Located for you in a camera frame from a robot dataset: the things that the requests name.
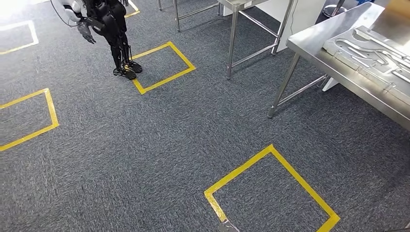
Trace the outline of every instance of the yellow tape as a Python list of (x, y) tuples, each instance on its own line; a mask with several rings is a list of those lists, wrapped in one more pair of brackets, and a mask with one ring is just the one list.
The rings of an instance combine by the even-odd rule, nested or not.
[(36, 136), (38, 136), (38, 135), (40, 135), (40, 134), (42, 134), (42, 133), (44, 133), (44, 132), (47, 132), (47, 131), (49, 131), (49, 130), (51, 130), (51, 129), (54, 129), (55, 127), (59, 126), (59, 121), (57, 120), (57, 114), (56, 114), (56, 110), (55, 110), (55, 108), (54, 108), (53, 99), (51, 98), (50, 90), (49, 90), (48, 88), (39, 90), (39, 91), (37, 91), (37, 92), (31, 93), (31, 94), (26, 95), (26, 96), (24, 96), (24, 97), (21, 97), (21, 98), (19, 98), (19, 99), (13, 100), (13, 101), (11, 101), (11, 102), (9, 102), (9, 103), (3, 104), (3, 105), (0, 106), (0, 108), (1, 108), (1, 109), (4, 109), (4, 108), (6, 108), (6, 107), (9, 107), (9, 106), (11, 106), (11, 105), (17, 104), (17, 103), (19, 103), (19, 102), (21, 102), (21, 101), (27, 100), (27, 99), (29, 99), (29, 98), (32, 98), (32, 97), (37, 96), (37, 95), (42, 94), (42, 93), (45, 94), (45, 99), (46, 99), (46, 101), (47, 101), (48, 111), (49, 111), (50, 117), (51, 117), (51, 125), (48, 126), (48, 127), (46, 127), (46, 128), (43, 128), (43, 129), (41, 129), (41, 130), (38, 130), (38, 131), (36, 131), (36, 132), (33, 132), (33, 133), (29, 134), (29, 135), (26, 135), (26, 136), (24, 136), (24, 137), (21, 138), (21, 139), (14, 140), (13, 142), (10, 142), (10, 143), (8, 143), (8, 144), (5, 144), (5, 145), (0, 146), (0, 151), (4, 151), (4, 150), (6, 150), (6, 149), (9, 149), (10, 147), (16, 146), (16, 145), (18, 145), (18, 144), (20, 144), (20, 143), (22, 143), (22, 142), (24, 142), (24, 141), (27, 141), (27, 140), (29, 140), (29, 139), (32, 139), (32, 138), (34, 138), (34, 137), (36, 137)]
[(317, 230), (317, 232), (328, 232), (330, 231), (336, 223), (340, 220), (340, 217), (330, 208), (330, 206), (312, 189), (312, 187), (297, 173), (297, 171), (285, 160), (285, 158), (279, 154), (279, 152), (273, 147), (273, 145), (269, 145), (264, 150), (250, 158), (246, 161), (243, 165), (236, 168), (229, 174), (227, 174), (224, 178), (220, 181), (209, 187), (205, 190), (204, 195), (206, 199), (211, 204), (212, 208), (214, 209), (215, 213), (219, 217), (221, 221), (227, 219), (225, 213), (223, 212), (222, 208), (215, 200), (213, 194), (220, 189), (222, 186), (226, 185), (229, 181), (237, 177), (239, 174), (244, 172), (250, 166), (254, 165), (257, 161), (265, 157), (267, 154), (272, 153), (275, 158), (283, 165), (283, 167), (288, 170), (288, 172), (296, 179), (296, 181), (309, 193), (309, 195), (322, 207), (322, 209), (330, 216), (329, 219)]
[(153, 52), (159, 51), (159, 50), (161, 50), (161, 49), (164, 49), (164, 48), (166, 48), (166, 47), (168, 47), (168, 46), (171, 47), (172, 50), (173, 50), (175, 53), (178, 54), (178, 56), (186, 63), (186, 65), (188, 66), (188, 68), (185, 69), (185, 70), (182, 71), (182, 72), (179, 72), (179, 73), (177, 73), (177, 74), (175, 74), (175, 75), (173, 75), (173, 76), (170, 76), (170, 77), (168, 77), (168, 78), (166, 78), (166, 79), (164, 79), (164, 80), (162, 80), (162, 81), (159, 81), (159, 82), (157, 82), (157, 83), (155, 83), (155, 84), (153, 84), (153, 85), (151, 85), (151, 86), (149, 86), (149, 87), (146, 87), (146, 88), (142, 87), (142, 85), (139, 83), (139, 81), (138, 81), (137, 79), (132, 80), (132, 82), (134, 83), (135, 87), (138, 89), (138, 91), (139, 91), (141, 94), (145, 94), (146, 92), (148, 92), (148, 91), (150, 91), (150, 90), (153, 90), (153, 89), (155, 89), (155, 88), (158, 87), (158, 86), (162, 86), (163, 84), (166, 84), (166, 83), (168, 83), (168, 82), (170, 82), (170, 81), (172, 81), (172, 80), (174, 80), (174, 79), (176, 79), (176, 78), (178, 78), (178, 77), (180, 77), (180, 76), (182, 76), (182, 75), (184, 75), (184, 74), (187, 74), (187, 73), (189, 73), (189, 72), (191, 72), (191, 71), (193, 71), (193, 70), (196, 69), (195, 66), (184, 56), (184, 54), (182, 54), (182, 52), (181, 52), (171, 41), (169, 41), (169, 42), (167, 42), (167, 43), (165, 43), (165, 44), (163, 44), (163, 45), (161, 45), (161, 46), (159, 46), (159, 47), (153, 48), (153, 49), (151, 49), (151, 50), (149, 50), (149, 51), (146, 51), (146, 52), (143, 52), (143, 53), (141, 53), (141, 54), (135, 55), (135, 56), (132, 57), (132, 59), (137, 59), (137, 58), (143, 57), (143, 56), (148, 55), (148, 54), (150, 54), (150, 53), (153, 53)]
[(26, 44), (26, 45), (23, 45), (23, 46), (20, 46), (20, 47), (16, 47), (16, 48), (7, 50), (5, 52), (0, 52), (0, 55), (5, 55), (7, 53), (11, 53), (11, 52), (14, 52), (14, 51), (26, 48), (26, 47), (30, 47), (32, 45), (35, 45), (35, 44), (39, 43), (39, 40), (37, 38), (37, 33), (36, 33), (35, 28), (34, 28), (34, 23), (31, 20), (20, 22), (20, 23), (9, 24), (7, 26), (2, 26), (2, 27), (0, 27), (0, 31), (10, 30), (10, 29), (21, 27), (21, 26), (24, 26), (24, 25), (27, 25), (29, 27), (30, 32), (31, 32), (31, 37), (33, 38), (33, 42), (29, 43), (29, 44)]
[(128, 17), (131, 17), (133, 15), (140, 13), (140, 10), (138, 9), (138, 7), (131, 0), (128, 0), (128, 3), (135, 10), (135, 12), (125, 15), (124, 18), (128, 18)]

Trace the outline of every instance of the table leg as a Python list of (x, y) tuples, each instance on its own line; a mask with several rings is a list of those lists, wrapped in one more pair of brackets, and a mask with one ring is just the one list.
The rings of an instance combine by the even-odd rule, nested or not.
[(276, 52), (278, 51), (280, 39), (282, 39), (283, 32), (285, 31), (285, 26), (286, 26), (286, 24), (287, 24), (287, 22), (288, 22), (289, 16), (291, 15), (291, 10), (292, 10), (292, 7), (293, 7), (293, 2), (294, 2), (294, 0), (289, 0), (288, 8), (286, 8), (285, 16), (283, 17), (282, 23), (281, 23), (280, 26), (279, 26), (278, 36), (277, 36), (276, 39), (275, 39), (275, 44), (276, 44), (276, 46), (274, 46), (274, 47), (272, 48), (272, 52), (271, 52), (271, 54), (273, 54), (273, 55), (275, 55)]
[(176, 3), (176, 0), (174, 0), (174, 9), (175, 9), (176, 30), (178, 32), (181, 32), (181, 29), (179, 28), (178, 5)]
[(339, 2), (336, 5), (335, 10), (332, 13), (332, 17), (335, 16), (339, 12), (340, 8), (343, 6), (344, 3), (345, 3), (345, 0), (339, 0)]
[(275, 101), (273, 102), (272, 107), (269, 109), (268, 117), (273, 117), (273, 114), (275, 113), (276, 107), (279, 104), (280, 98), (282, 97), (283, 92), (285, 91), (286, 87), (289, 84), (289, 81), (292, 77), (292, 74), (293, 74), (293, 72), (296, 68), (296, 65), (297, 65), (299, 59), (300, 59), (300, 55), (296, 53), (293, 57), (291, 66), (290, 66), (288, 72), (286, 73), (285, 79), (283, 79), (282, 84), (280, 85), (279, 92), (276, 94)]
[(220, 16), (220, 3), (219, 3), (219, 5), (218, 5), (218, 16)]
[(162, 11), (161, 0), (158, 0), (158, 9), (159, 9), (160, 11)]
[(235, 34), (236, 34), (236, 23), (238, 22), (238, 13), (239, 11), (235, 11), (232, 14), (232, 25), (231, 25), (231, 43), (229, 44), (229, 57), (228, 57), (228, 76), (227, 78), (231, 78), (232, 73), (232, 61), (234, 58), (234, 44), (235, 44)]

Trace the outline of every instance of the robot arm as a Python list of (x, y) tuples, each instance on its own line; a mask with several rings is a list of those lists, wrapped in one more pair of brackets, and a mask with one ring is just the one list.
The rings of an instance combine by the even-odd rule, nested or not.
[(76, 0), (59, 0), (59, 2), (71, 21), (79, 23), (82, 20), (81, 6)]
[(96, 41), (92, 37), (89, 29), (89, 20), (86, 20), (86, 18), (84, 18), (81, 14), (80, 4), (82, 4), (82, 2), (78, 2), (76, 0), (59, 0), (59, 2), (64, 7), (64, 12), (68, 18), (77, 23), (78, 32), (84, 37), (84, 39), (90, 43), (95, 43)]

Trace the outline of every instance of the robot leg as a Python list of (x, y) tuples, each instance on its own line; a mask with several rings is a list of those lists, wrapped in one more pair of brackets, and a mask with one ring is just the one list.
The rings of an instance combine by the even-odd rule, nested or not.
[(141, 65), (137, 64), (136, 62), (132, 61), (130, 59), (131, 54), (131, 46), (128, 45), (128, 39), (127, 35), (125, 32), (127, 31), (127, 25), (125, 23), (125, 7), (119, 3), (119, 1), (115, 0), (116, 3), (111, 6), (111, 11), (114, 15), (115, 22), (117, 23), (118, 29), (119, 29), (119, 41), (120, 41), (120, 47), (121, 47), (121, 52), (122, 52), (122, 57), (124, 60), (124, 63), (132, 69), (136, 73), (142, 72), (142, 67)]
[(126, 68), (121, 57), (121, 46), (118, 39), (113, 39), (110, 36), (104, 36), (111, 46), (111, 55), (113, 56), (116, 68), (113, 70), (113, 75), (123, 76), (129, 80), (133, 80), (137, 77), (132, 69)]

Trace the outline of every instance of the cable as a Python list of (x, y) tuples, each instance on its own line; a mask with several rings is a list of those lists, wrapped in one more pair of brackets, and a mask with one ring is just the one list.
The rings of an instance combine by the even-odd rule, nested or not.
[(64, 23), (65, 25), (67, 25), (67, 26), (69, 26), (69, 27), (71, 27), (71, 28), (78, 27), (78, 26), (80, 25), (79, 23), (77, 23), (76, 25), (70, 25), (69, 23), (66, 23), (66, 22), (63, 20), (63, 18), (60, 16), (60, 14), (57, 12), (57, 9), (55, 8), (55, 6), (54, 6), (54, 4), (53, 4), (53, 0), (50, 0), (50, 2), (51, 2), (51, 5), (52, 5), (53, 8), (54, 8), (54, 11), (56, 12), (56, 14), (59, 16), (59, 18), (63, 21), (63, 23)]
[(298, 3), (299, 3), (299, 0), (296, 0), (295, 8), (294, 8), (294, 10), (293, 10), (293, 12), (292, 12), (292, 23), (291, 23), (291, 34), (292, 34), (292, 35), (293, 35), (293, 30), (292, 30), (292, 26), (293, 26), (293, 15), (294, 15), (294, 12), (296, 11), (296, 7), (297, 7)]

